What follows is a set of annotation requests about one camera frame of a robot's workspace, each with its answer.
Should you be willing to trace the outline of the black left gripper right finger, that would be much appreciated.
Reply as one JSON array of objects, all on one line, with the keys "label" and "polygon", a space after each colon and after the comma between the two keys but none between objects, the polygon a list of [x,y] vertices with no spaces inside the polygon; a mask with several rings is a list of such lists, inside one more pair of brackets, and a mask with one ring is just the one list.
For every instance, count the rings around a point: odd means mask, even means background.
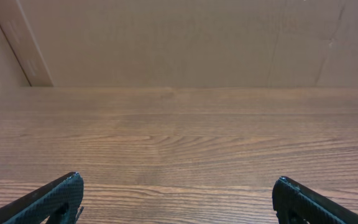
[{"label": "black left gripper right finger", "polygon": [[272,204],[279,224],[358,224],[358,214],[285,176],[273,186]]}]

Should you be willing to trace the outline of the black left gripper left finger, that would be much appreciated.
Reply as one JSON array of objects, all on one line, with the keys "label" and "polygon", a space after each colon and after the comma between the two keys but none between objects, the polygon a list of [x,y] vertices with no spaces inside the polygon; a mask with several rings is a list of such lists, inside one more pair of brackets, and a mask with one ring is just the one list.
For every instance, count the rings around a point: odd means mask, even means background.
[{"label": "black left gripper left finger", "polygon": [[76,224],[83,211],[84,181],[78,172],[60,178],[0,208],[0,223]]}]

